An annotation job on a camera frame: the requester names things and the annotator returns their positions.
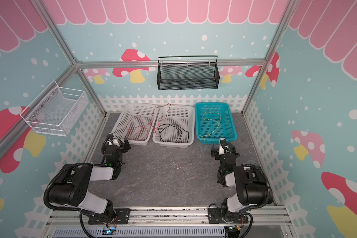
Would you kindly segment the left white plastic basket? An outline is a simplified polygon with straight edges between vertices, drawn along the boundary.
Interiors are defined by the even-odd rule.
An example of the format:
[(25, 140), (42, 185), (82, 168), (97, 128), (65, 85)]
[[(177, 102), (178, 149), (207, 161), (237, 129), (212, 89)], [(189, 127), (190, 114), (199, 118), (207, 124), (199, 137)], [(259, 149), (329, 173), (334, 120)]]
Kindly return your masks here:
[(130, 103), (125, 106), (115, 123), (112, 134), (125, 139), (131, 145), (146, 146), (153, 132), (159, 106), (145, 103)]

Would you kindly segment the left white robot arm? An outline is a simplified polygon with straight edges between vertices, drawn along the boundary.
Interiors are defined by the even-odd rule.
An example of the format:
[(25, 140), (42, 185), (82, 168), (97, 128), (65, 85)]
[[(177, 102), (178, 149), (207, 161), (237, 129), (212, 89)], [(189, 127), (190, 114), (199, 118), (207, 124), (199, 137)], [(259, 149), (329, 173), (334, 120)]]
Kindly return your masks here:
[(115, 221), (112, 201), (91, 193), (88, 187), (93, 181), (116, 180), (124, 164), (123, 154), (130, 149), (127, 138), (109, 134), (102, 144), (102, 162), (65, 164), (47, 185), (44, 204), (52, 210), (77, 211), (105, 224)]

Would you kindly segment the teal plastic basket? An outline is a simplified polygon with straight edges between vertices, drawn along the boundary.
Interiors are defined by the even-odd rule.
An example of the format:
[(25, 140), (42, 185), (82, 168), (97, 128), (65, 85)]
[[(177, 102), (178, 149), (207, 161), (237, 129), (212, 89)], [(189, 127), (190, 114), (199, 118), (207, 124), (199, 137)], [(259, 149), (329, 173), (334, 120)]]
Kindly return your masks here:
[(227, 142), (237, 140), (230, 106), (220, 102), (195, 104), (196, 136), (202, 144), (218, 144), (220, 138)]

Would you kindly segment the white plastic basket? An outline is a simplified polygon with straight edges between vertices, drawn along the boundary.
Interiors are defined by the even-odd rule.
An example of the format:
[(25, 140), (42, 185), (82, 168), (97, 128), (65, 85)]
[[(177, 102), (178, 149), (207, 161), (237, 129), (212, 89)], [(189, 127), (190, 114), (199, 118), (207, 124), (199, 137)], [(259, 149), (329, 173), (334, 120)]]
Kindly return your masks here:
[(146, 146), (153, 132), (159, 106), (145, 103), (130, 103), (125, 106), (115, 123), (112, 134), (125, 139), (131, 145)]
[(167, 104), (159, 108), (154, 143), (163, 147), (187, 148), (194, 142), (195, 108)]

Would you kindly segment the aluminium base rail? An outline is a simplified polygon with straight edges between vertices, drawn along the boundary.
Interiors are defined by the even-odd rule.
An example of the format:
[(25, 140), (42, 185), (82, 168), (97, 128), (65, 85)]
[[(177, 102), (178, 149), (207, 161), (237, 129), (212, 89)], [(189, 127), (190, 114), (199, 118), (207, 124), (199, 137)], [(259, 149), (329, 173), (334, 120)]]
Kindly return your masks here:
[(44, 238), (294, 238), (284, 206), (266, 206), (247, 214), (226, 217), (219, 206), (128, 207), (117, 209), (109, 225), (79, 219), (77, 212), (54, 211), (42, 233)]

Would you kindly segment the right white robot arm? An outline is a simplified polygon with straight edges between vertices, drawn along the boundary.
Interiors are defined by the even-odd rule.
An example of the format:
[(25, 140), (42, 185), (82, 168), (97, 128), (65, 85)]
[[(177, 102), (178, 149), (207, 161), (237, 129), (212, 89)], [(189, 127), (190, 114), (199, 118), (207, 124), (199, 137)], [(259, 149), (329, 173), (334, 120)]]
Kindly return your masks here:
[(259, 209), (274, 200), (267, 175), (260, 166), (237, 165), (239, 153), (226, 139), (219, 140), (219, 148), (211, 148), (211, 156), (220, 162), (217, 183), (236, 189), (236, 194), (224, 200), (221, 208), (208, 208), (209, 221), (213, 223), (246, 222), (245, 212)]

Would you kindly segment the middle white plastic basket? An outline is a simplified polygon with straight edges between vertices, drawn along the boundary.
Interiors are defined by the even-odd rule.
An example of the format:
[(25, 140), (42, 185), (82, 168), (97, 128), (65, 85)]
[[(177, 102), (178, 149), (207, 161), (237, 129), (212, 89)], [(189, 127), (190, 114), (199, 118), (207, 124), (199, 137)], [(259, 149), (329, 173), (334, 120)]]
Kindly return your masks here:
[(154, 143), (163, 147), (187, 148), (194, 142), (195, 108), (167, 104), (159, 108)]

